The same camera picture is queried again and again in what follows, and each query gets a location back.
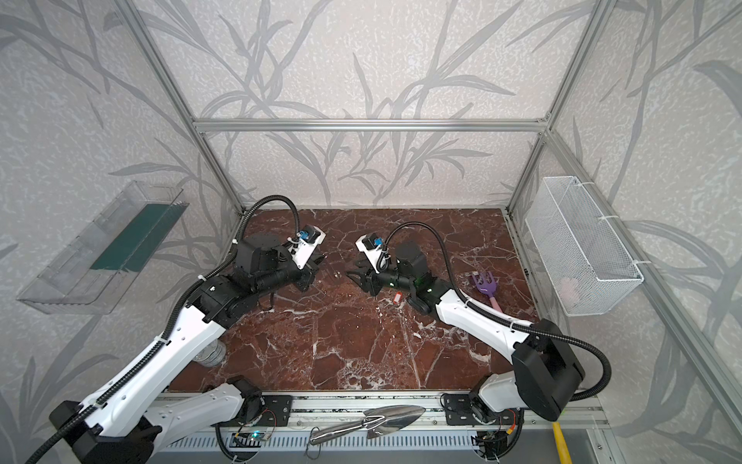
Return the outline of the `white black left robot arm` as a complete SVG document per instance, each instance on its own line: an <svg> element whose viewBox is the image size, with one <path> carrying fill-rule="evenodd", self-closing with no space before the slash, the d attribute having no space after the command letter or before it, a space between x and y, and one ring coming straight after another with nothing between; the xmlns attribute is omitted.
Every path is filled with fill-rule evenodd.
<svg viewBox="0 0 742 464"><path fill-rule="evenodd" d="M317 249L325 238L321 229L308 225L287 242L272 234L241 239L231 270L197 282L163 333L126 368L81 402L65 401L52 411L56 440L65 441L82 463L145 463L207 426L258 415L260 392L245 379L168 406L153 403L198 354L255 310L261 298L287 285L307 290L322 260Z"/></svg>

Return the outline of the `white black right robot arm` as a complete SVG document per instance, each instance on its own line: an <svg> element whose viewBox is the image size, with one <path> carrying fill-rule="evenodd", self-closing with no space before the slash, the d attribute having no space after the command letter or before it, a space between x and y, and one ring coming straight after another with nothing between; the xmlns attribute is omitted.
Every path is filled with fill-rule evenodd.
<svg viewBox="0 0 742 464"><path fill-rule="evenodd" d="M477 421L492 423L498 413L515 409L558 420L585 371L571 346L557 339L562 332L555 324L546 319L529 323L460 297L450 282L433 276L413 242L398 247L394 259L374 234L361 236L356 246L362 257L347 276L363 292L376 296L385 287L401 291L419 313L465 331L511 363L510 371L483 377L469 392Z"/></svg>

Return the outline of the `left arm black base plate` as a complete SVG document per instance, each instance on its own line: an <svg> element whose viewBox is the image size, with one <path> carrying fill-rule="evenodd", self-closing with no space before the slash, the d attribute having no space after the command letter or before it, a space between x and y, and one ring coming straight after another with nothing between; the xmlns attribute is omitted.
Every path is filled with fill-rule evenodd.
<svg viewBox="0 0 742 464"><path fill-rule="evenodd" d="M294 398L290 394L263 396L263 410L254 424L262 427L288 427L293 400Z"/></svg>

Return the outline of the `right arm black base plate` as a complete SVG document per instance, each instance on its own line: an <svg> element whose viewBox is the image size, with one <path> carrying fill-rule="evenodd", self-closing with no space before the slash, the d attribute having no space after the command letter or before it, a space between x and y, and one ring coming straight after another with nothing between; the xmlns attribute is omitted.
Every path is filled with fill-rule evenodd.
<svg viewBox="0 0 742 464"><path fill-rule="evenodd" d="M444 410L447 425L479 425L479 421L477 421L473 413L471 398L468 394L451 394L450 392L445 392L440 397L440 404Z"/></svg>

